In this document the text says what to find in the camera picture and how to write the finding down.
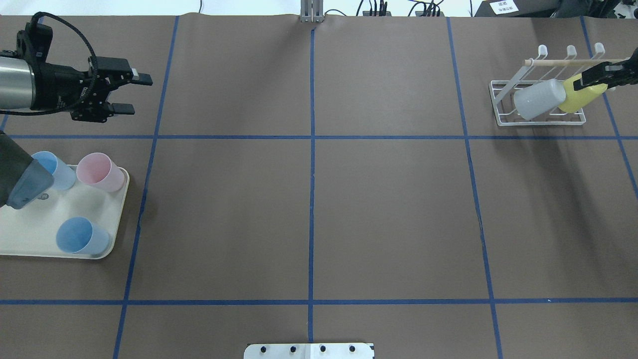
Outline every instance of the blue cup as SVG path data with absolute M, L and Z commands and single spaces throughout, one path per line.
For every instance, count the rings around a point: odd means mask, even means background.
M 104 253 L 108 248 L 110 236 L 90 220 L 73 217 L 57 230 L 56 243 L 63 252 L 95 256 Z
M 31 156 L 38 160 L 51 175 L 53 175 L 54 190 L 64 191 L 75 184 L 75 172 L 66 163 L 49 151 L 40 151 Z

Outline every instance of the white plate with holes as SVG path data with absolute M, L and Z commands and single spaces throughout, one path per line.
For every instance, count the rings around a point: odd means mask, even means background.
M 124 200 L 131 178 L 124 173 L 124 186 L 117 192 L 105 192 L 76 181 L 66 191 L 48 189 L 21 210 L 9 206 L 0 208 L 0 255 L 101 259 L 115 245 L 115 236 L 122 217 Z M 71 217 L 86 217 L 104 228 L 110 236 L 107 249 L 97 255 L 71 254 L 56 245 L 60 225 Z
M 244 359 L 374 359 L 371 343 L 251 344 Z

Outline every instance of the tray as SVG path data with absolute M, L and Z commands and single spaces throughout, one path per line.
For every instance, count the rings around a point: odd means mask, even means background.
M 131 178 L 126 171 L 125 184 L 117 192 L 105 192 L 76 181 L 66 191 L 49 189 L 38 199 L 14 210 L 0 208 L 0 255 L 101 259 L 115 245 L 124 200 Z M 56 233 L 60 225 L 71 217 L 83 216 L 104 228 L 110 236 L 107 249 L 98 255 L 71 254 L 58 249 Z

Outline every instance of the table surface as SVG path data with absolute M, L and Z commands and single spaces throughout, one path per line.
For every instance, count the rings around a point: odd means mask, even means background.
M 137 114 L 103 125 L 2 121 L 30 153 L 102 151 L 131 174 L 106 258 L 0 257 L 3 358 L 638 353 L 638 87 L 570 128 L 499 128 L 488 93 L 540 43 L 628 56 L 636 21 L 69 20 L 154 85 L 113 93 Z M 82 42 L 45 23 L 49 61 L 85 70 Z

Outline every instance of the blue tape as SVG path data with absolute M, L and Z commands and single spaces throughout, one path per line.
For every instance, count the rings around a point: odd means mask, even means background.
M 0 305 L 122 305 L 122 300 L 3 299 Z
M 465 119 L 465 109 L 463 106 L 463 96 L 461 95 L 461 82 L 459 80 L 459 69 L 456 63 L 456 52 L 454 51 L 454 37 L 452 36 L 452 23 L 450 18 L 447 17 L 447 33 L 450 39 L 450 52 L 452 54 L 452 66 L 454 67 L 454 81 L 456 82 L 456 95 L 459 100 L 459 111 L 461 113 L 461 123 L 463 125 L 463 135 L 465 136 L 465 152 L 468 157 L 468 165 L 470 167 L 470 181 L 472 184 L 472 194 L 474 196 L 474 207 L 477 212 L 477 218 L 479 221 L 480 241 L 483 248 L 483 265 L 485 268 L 485 278 L 487 281 L 487 292 L 490 299 L 490 309 L 492 312 L 492 324 L 494 326 L 494 339 L 496 341 L 496 352 L 499 359 L 503 359 L 503 348 L 501 346 L 501 334 L 498 328 L 498 317 L 496 315 L 496 305 L 494 304 L 494 290 L 492 287 L 492 276 L 489 269 L 489 260 L 487 258 L 487 244 L 485 241 L 485 232 L 483 230 L 483 219 L 480 212 L 479 193 L 477 191 L 476 177 L 474 175 L 474 164 L 472 162 L 472 155 L 470 149 L 470 139 L 468 137 L 468 127 Z
M 14 139 L 154 139 L 153 135 L 15 135 Z M 165 140 L 310 140 L 310 135 L 158 135 Z M 316 135 L 316 141 L 333 140 L 616 140 L 616 136 L 523 136 L 523 135 Z M 638 140 L 638 136 L 621 136 Z
M 583 36 L 585 36 L 585 43 L 587 43 L 587 51 L 589 52 L 591 57 L 593 56 L 593 53 L 591 51 L 591 40 L 590 40 L 589 32 L 587 32 L 587 25 L 585 24 L 585 18 L 582 16 L 581 16 L 581 27 L 582 27 L 582 34 Z M 609 114 L 609 121 L 611 121 L 611 126 L 614 128 L 614 133 L 616 134 L 615 139 L 618 141 L 618 147 L 620 147 L 620 153 L 623 155 L 623 161 L 625 163 L 625 168 L 627 169 L 627 174 L 629 175 L 629 181 L 632 184 L 634 195 L 636 199 L 638 199 L 638 185 L 636 184 L 634 172 L 632 170 L 631 164 L 629 163 L 627 152 L 625 151 L 625 145 L 623 145 L 623 139 L 620 136 L 620 131 L 618 130 L 618 125 L 616 124 L 616 118 L 614 117 L 614 113 L 611 110 L 611 105 L 609 105 L 609 99 L 607 98 L 607 94 L 603 93 L 602 98 L 605 102 L 605 106 L 607 107 L 607 113 Z
M 9 115 L 4 115 L 2 118 L 2 124 L 0 125 L 0 131 L 4 131 L 4 127 L 6 126 L 6 122 L 9 120 Z
M 274 299 L 274 300 L 128 300 L 148 306 L 250 306 L 250 305 L 473 305 L 473 304 L 555 304 L 555 303 L 638 303 L 636 297 L 593 298 L 461 298 L 461 299 Z M 3 299 L 0 305 L 122 305 L 123 300 L 43 300 Z
M 315 28 L 310 31 L 310 209 L 308 229 L 308 342 L 314 341 L 315 297 Z
M 120 344 L 122 342 L 122 333 L 124 332 L 124 321 L 126 320 L 126 307 L 128 305 L 127 302 L 128 302 L 129 294 L 131 292 L 131 281 L 133 279 L 133 270 L 135 269 L 135 259 L 137 257 L 137 248 L 140 241 L 140 234 L 142 232 L 142 217 L 144 216 L 146 197 L 149 191 L 149 180 L 151 178 L 151 171 L 152 171 L 153 161 L 155 157 L 155 149 L 157 147 L 158 135 L 160 132 L 161 115 L 164 109 L 164 99 L 166 98 L 168 77 L 170 75 L 170 64 L 173 60 L 173 50 L 175 49 L 175 37 L 177 36 L 178 24 L 179 24 L 179 16 L 176 16 L 175 24 L 173 26 L 173 36 L 170 41 L 170 50 L 168 51 L 168 60 L 166 63 L 166 72 L 164 74 L 164 83 L 162 85 L 161 97 L 159 99 L 158 116 L 155 122 L 155 132 L 153 134 L 153 144 L 151 146 L 151 154 L 149 156 L 149 165 L 146 169 L 146 178 L 144 180 L 144 190 L 142 192 L 142 201 L 140 203 L 140 214 L 137 218 L 137 228 L 135 230 L 135 240 L 133 241 L 131 261 L 128 266 L 128 275 L 126 277 L 126 287 L 124 288 L 124 302 L 122 303 L 122 312 L 120 314 L 120 322 L 117 327 L 117 337 L 115 338 L 115 348 L 113 350 L 113 359 L 117 359 L 117 357 L 119 356 Z

